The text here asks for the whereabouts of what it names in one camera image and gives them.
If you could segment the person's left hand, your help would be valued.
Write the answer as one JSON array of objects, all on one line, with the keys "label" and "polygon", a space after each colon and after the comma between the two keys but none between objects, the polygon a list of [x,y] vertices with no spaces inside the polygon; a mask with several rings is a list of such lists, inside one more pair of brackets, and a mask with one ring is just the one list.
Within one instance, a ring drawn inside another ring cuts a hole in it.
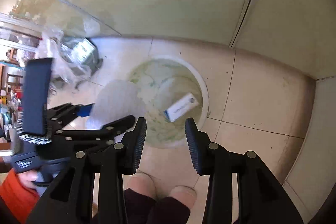
[{"label": "person's left hand", "polygon": [[28,189],[36,189],[37,186],[34,182],[39,178],[39,174],[36,170],[29,170],[27,172],[19,173],[18,179],[20,183]]}]

